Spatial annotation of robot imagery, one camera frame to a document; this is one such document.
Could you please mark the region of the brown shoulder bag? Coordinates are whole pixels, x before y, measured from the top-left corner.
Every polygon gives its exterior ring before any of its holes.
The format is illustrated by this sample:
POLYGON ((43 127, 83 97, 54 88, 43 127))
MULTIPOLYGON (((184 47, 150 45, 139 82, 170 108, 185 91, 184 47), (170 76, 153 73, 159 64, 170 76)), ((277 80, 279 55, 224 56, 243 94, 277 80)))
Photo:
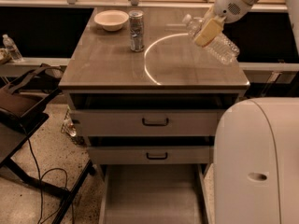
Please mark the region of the brown shoulder bag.
POLYGON ((22 133, 61 91, 64 71, 42 63, 0 89, 0 122, 22 133))

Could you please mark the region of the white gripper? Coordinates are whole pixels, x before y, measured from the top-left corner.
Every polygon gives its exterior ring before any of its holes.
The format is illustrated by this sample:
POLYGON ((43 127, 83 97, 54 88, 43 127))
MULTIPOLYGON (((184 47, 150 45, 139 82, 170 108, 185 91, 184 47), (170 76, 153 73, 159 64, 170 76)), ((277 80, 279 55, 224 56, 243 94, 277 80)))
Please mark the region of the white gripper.
POLYGON ((214 7, 210 7, 204 15, 204 21, 207 22, 193 41, 196 45, 205 47, 222 32, 223 18, 225 23, 239 21, 251 8, 249 0, 215 0, 214 7))

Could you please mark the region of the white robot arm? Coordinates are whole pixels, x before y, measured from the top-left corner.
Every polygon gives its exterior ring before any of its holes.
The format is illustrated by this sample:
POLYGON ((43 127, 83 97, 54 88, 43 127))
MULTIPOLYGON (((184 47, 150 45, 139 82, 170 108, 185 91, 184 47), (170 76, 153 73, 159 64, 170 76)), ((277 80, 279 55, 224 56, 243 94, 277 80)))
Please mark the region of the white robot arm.
MULTIPOLYGON (((258 0, 216 0, 195 43, 208 47, 223 25, 258 0)), ((298 35, 299 0, 285 0, 298 35)), ((215 224, 299 224, 298 80, 284 97, 254 98, 222 115, 214 145, 215 224)))

